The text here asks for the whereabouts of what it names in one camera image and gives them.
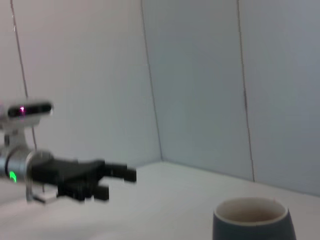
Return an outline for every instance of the white table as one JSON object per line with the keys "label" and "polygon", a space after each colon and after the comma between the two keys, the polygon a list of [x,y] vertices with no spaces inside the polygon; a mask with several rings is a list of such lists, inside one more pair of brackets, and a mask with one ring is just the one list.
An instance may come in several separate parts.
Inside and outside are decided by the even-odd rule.
{"label": "white table", "polygon": [[1,240],[210,240],[214,208],[233,197],[274,197],[290,209],[298,240],[318,240],[320,198],[159,162],[137,184],[106,181],[109,203],[17,201],[0,208]]}

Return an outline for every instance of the gray cup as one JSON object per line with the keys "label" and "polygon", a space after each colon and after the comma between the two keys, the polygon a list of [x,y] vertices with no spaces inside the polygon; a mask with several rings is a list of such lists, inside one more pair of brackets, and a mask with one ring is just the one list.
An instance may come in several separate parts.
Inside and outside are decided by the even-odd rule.
{"label": "gray cup", "polygon": [[288,208],[268,198],[222,202],[214,211],[213,240],[297,240]]}

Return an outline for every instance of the white wall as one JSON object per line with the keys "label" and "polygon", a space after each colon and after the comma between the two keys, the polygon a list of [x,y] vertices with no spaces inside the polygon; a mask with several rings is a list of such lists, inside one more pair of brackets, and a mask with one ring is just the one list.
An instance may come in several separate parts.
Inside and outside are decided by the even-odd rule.
{"label": "white wall", "polygon": [[256,179],[320,195],[320,1],[241,0]]}
{"label": "white wall", "polygon": [[139,0],[15,0],[28,92],[55,111],[36,128],[55,155],[160,159]]}
{"label": "white wall", "polygon": [[163,157],[252,179],[235,0],[144,0]]}
{"label": "white wall", "polygon": [[[10,1],[0,1],[0,101],[24,98],[25,89],[19,54],[13,31],[13,19]],[[33,144],[32,135],[28,131],[28,143]],[[0,145],[4,135],[0,133]],[[23,186],[0,181],[0,205],[22,197],[25,193]]]}

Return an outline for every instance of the green light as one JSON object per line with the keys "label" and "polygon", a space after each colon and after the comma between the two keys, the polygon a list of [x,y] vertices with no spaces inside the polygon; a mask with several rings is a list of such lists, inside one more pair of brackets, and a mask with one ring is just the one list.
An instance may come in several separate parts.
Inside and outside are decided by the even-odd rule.
{"label": "green light", "polygon": [[17,175],[13,171],[9,172],[9,176],[15,183],[17,182]]}

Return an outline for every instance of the cup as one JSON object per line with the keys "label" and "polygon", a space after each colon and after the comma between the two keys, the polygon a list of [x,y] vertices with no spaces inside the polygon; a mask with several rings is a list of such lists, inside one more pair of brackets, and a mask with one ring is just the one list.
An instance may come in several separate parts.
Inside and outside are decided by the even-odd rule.
{"label": "cup", "polygon": [[234,198],[214,211],[213,240],[297,240],[288,208],[274,199]]}

